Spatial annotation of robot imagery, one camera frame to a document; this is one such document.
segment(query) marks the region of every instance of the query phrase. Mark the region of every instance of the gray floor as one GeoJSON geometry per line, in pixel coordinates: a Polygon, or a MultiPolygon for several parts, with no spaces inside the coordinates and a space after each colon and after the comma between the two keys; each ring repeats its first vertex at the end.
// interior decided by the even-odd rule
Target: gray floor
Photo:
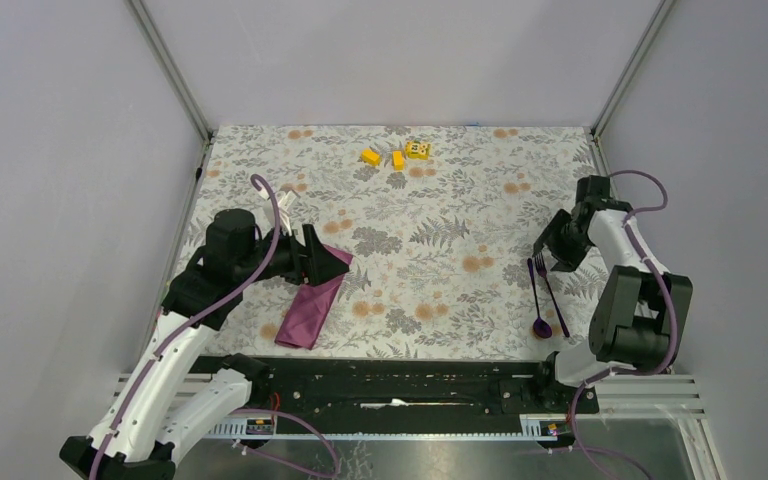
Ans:
{"type": "MultiPolygon", "coordinates": [[[[668,420],[581,420],[586,445],[623,452],[642,463],[657,479],[692,479],[677,428],[668,420]]],[[[532,442],[336,442],[342,457],[341,479],[351,480],[489,480],[590,479],[601,474],[581,453],[522,455],[542,450],[532,442]]],[[[317,442],[273,441],[263,447],[309,468],[331,471],[325,449],[317,442]]],[[[634,467],[597,456],[622,479],[645,478],[634,467]]],[[[308,477],[287,467],[232,450],[230,442],[202,440],[181,463],[176,480],[280,479],[308,477]]]]}

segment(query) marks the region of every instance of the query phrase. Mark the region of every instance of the purple cloth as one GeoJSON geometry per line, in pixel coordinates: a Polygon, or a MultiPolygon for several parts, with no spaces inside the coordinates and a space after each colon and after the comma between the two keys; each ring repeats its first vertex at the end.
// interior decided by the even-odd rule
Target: purple cloth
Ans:
{"type": "MultiPolygon", "coordinates": [[[[351,253],[328,245],[325,245],[325,248],[347,265],[352,264],[354,257],[351,253]]],[[[344,276],[332,278],[316,287],[302,285],[287,315],[284,316],[284,323],[281,324],[278,335],[275,336],[275,343],[285,347],[312,349],[316,339],[319,338],[319,331],[325,324],[325,317],[331,310],[344,276]]]]}

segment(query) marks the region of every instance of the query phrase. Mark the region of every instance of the tabletop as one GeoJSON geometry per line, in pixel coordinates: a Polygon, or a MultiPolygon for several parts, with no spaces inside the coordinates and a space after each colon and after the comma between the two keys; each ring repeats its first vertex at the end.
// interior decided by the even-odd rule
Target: tabletop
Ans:
{"type": "Polygon", "coordinates": [[[217,212],[261,209],[254,173],[299,193],[296,228],[312,223],[354,260],[312,350],[274,343],[298,289],[274,278],[245,291],[207,354],[542,360],[587,337],[607,278],[598,252],[574,273],[549,275],[569,339],[540,278],[540,311],[555,335],[531,331],[526,267],[552,215],[573,206],[576,180],[596,173],[582,128],[222,127],[176,274],[217,212]],[[431,143],[430,158],[406,158],[395,171],[392,151],[411,140],[431,143]],[[360,159],[366,148],[380,165],[360,159]]]}

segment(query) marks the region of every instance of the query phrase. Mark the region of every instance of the yellow object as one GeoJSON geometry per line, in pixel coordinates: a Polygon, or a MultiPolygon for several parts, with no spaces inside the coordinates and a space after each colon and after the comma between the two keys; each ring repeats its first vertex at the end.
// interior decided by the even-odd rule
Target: yellow object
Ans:
{"type": "Polygon", "coordinates": [[[431,155],[431,144],[408,142],[408,144],[405,145],[405,152],[408,154],[408,158],[428,160],[428,156],[431,155]]]}
{"type": "Polygon", "coordinates": [[[396,150],[393,152],[393,170],[404,170],[405,169],[405,157],[402,156],[402,152],[400,150],[396,150]]]}
{"type": "Polygon", "coordinates": [[[361,152],[360,158],[362,158],[364,162],[372,165],[373,167],[377,167],[378,164],[381,163],[381,155],[378,155],[368,148],[361,152]]]}

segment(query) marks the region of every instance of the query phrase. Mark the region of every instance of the utensil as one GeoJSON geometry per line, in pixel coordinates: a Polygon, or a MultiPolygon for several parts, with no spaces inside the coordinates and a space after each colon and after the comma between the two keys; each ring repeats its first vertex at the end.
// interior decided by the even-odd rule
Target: utensil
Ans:
{"type": "Polygon", "coordinates": [[[537,320],[534,321],[532,328],[534,334],[540,338],[549,338],[552,336],[552,327],[540,318],[540,304],[537,303],[537,285],[534,283],[534,262],[528,257],[528,274],[531,276],[531,291],[534,292],[534,308],[537,309],[537,320]]]}
{"type": "Polygon", "coordinates": [[[558,302],[555,300],[555,294],[552,293],[552,286],[549,285],[549,271],[546,270],[546,261],[543,259],[543,252],[537,252],[534,256],[534,266],[537,267],[537,275],[543,277],[543,281],[546,282],[546,287],[549,288],[549,295],[552,297],[552,303],[555,305],[555,312],[558,314],[558,320],[561,321],[561,330],[564,331],[564,336],[569,338],[569,329],[566,322],[564,322],[564,316],[561,315],[561,309],[558,308],[558,302]]]}

